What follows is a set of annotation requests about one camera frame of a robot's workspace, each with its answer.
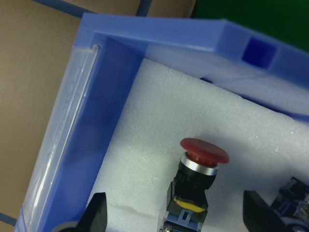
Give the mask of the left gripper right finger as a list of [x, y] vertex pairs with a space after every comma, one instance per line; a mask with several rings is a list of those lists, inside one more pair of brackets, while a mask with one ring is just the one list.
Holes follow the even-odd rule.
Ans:
[[243, 193], [242, 218], [249, 232], [283, 232], [285, 224], [256, 191]]

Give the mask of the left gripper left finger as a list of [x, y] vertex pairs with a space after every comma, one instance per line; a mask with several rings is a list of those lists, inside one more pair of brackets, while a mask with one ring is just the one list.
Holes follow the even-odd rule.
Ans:
[[107, 228], [106, 193], [95, 193], [78, 222], [78, 232], [105, 232]]

